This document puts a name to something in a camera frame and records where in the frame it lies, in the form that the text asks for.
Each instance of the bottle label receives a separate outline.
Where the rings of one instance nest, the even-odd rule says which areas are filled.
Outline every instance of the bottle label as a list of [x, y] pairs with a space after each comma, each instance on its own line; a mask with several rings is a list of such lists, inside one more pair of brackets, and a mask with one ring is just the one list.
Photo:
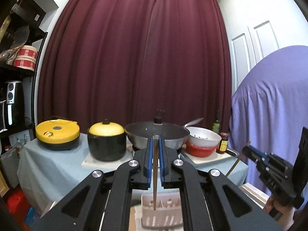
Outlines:
[[221, 141], [219, 151], [225, 152], [227, 150], [228, 141]]
[[216, 134], [219, 134], [219, 128], [220, 128], [220, 123], [213, 122], [212, 131], [215, 132]]

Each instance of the sauce bottle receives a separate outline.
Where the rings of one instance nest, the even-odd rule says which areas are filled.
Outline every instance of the sauce bottle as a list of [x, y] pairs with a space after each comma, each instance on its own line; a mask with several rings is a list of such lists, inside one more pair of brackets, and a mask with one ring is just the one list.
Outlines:
[[227, 133], [220, 133], [221, 141], [219, 143], [219, 148], [216, 149], [216, 152], [218, 154], [223, 154], [227, 150], [228, 140], [229, 140], [229, 134]]
[[219, 134], [219, 129], [220, 129], [220, 110], [217, 110], [216, 112], [216, 120], [213, 121], [212, 124], [212, 131], [215, 132], [216, 134]]

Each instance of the frying pan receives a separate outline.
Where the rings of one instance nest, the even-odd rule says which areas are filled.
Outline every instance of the frying pan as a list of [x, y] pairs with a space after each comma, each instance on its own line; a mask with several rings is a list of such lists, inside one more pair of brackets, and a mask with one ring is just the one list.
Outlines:
[[203, 118], [198, 118], [184, 126], [163, 122], [157, 124], [154, 122], [135, 122], [125, 127], [128, 139], [137, 149], [147, 147], [147, 139], [154, 135], [163, 135], [166, 146], [178, 150], [188, 139], [190, 132], [186, 129], [188, 126], [201, 122]]

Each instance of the wooden cabinet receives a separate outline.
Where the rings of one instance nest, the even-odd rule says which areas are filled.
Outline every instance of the wooden cabinet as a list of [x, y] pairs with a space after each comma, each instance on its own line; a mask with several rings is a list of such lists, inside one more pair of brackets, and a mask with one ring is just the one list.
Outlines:
[[3, 197], [4, 194], [9, 190], [7, 183], [5, 182], [3, 175], [0, 171], [0, 196]]

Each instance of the blue gripper pad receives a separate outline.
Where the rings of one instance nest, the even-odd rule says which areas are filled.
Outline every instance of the blue gripper pad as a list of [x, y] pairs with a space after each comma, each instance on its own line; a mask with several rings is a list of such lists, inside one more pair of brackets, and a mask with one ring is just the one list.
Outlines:
[[161, 186], [165, 184], [165, 171], [164, 171], [164, 157], [163, 157], [163, 144], [161, 142], [161, 136], [158, 140], [158, 159], [159, 159], [159, 171], [161, 172]]
[[269, 158], [267, 157], [267, 155], [265, 153], [262, 153], [261, 151], [257, 150], [255, 147], [253, 146], [249, 146], [249, 149], [256, 153], [257, 155], [259, 155], [261, 158], [264, 158], [266, 161], [269, 161]]
[[147, 187], [151, 187], [152, 160], [153, 160], [153, 138], [151, 138], [150, 151], [149, 151], [149, 159], [147, 161]]

